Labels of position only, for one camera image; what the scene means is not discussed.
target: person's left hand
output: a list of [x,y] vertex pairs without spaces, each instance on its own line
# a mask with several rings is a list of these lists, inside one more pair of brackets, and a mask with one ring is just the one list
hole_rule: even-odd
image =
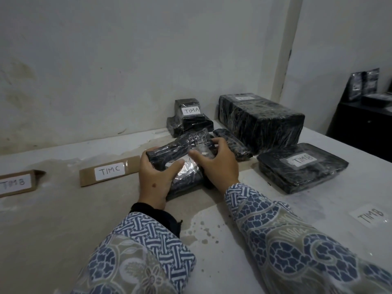
[[146,155],[147,151],[156,148],[158,147],[149,148],[141,155],[139,169],[140,196],[138,202],[147,203],[156,209],[163,210],[166,206],[166,196],[169,193],[170,185],[184,166],[185,161],[179,159],[165,171],[158,171],[154,169]]

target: black plastic wrapping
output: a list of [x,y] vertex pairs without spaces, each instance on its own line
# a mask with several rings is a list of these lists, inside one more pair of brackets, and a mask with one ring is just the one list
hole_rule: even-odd
[[353,102],[361,98],[363,89],[362,77],[362,72],[351,73],[343,92],[343,101]]
[[366,71],[363,73],[362,95],[377,93],[379,74],[380,68]]
[[228,129],[216,129],[214,135],[226,140],[228,148],[234,153],[237,161],[245,161],[253,157],[251,151]]
[[253,154],[296,144],[305,115],[255,94],[219,97],[219,120]]
[[335,177],[349,163],[308,143],[260,154],[259,168],[287,194],[314,187]]
[[392,105],[392,94],[369,94],[361,98],[361,103],[366,106],[384,108]]
[[210,139],[208,130],[204,128],[199,132],[189,132],[160,148],[147,152],[153,167],[159,171],[167,169],[171,163],[183,158],[184,167],[174,178],[166,200],[178,197],[180,192],[202,183],[210,184],[200,168],[187,154],[189,150],[198,150],[208,158],[214,158],[215,145]]
[[203,128],[210,132],[214,130],[213,121],[201,112],[200,103],[194,98],[176,100],[174,112],[173,117],[167,118],[166,127],[175,138],[183,133]]

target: wall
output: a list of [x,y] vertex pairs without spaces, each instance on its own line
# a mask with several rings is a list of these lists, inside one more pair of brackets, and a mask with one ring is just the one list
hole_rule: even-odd
[[280,103],[325,134],[349,74],[380,67],[392,77],[392,0],[303,0]]
[[257,93],[273,2],[2,0],[0,154],[162,128],[179,98],[214,118]]

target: flat black package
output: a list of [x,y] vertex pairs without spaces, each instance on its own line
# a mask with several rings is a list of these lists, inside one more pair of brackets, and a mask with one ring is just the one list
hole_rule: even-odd
[[203,169],[200,168],[189,156],[189,150],[194,149],[208,158],[214,158],[215,145],[210,139],[208,130],[204,128],[198,132],[188,132],[160,148],[147,152],[147,157],[153,167],[159,171],[167,169],[174,161],[184,159],[185,164],[174,178],[166,200],[180,196],[182,191],[199,184],[210,186]]
[[362,72],[351,73],[347,81],[346,88],[343,92],[342,100],[346,102],[354,102],[362,96]]
[[216,129],[214,135],[226,140],[228,148],[234,153],[237,161],[245,161],[253,157],[251,151],[228,129]]
[[361,103],[366,106],[384,108],[392,105],[392,94],[369,94],[361,98]]
[[363,73],[362,95],[377,93],[378,76],[380,68],[365,71]]
[[347,168],[349,163],[308,143],[260,154],[259,168],[287,194],[312,188]]
[[214,130],[213,121],[201,112],[200,103],[194,98],[174,101],[174,113],[174,116],[167,118],[166,127],[175,138],[203,128],[210,132]]
[[296,144],[305,115],[255,94],[219,97],[219,120],[253,154]]

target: person's right hand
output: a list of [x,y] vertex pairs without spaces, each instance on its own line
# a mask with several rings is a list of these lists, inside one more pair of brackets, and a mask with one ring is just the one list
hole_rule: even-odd
[[224,138],[212,138],[212,141],[214,144],[218,144],[218,154],[215,158],[206,158],[196,150],[190,150],[189,156],[196,164],[204,168],[204,173],[209,180],[221,194],[224,194],[230,186],[239,183],[238,163]]

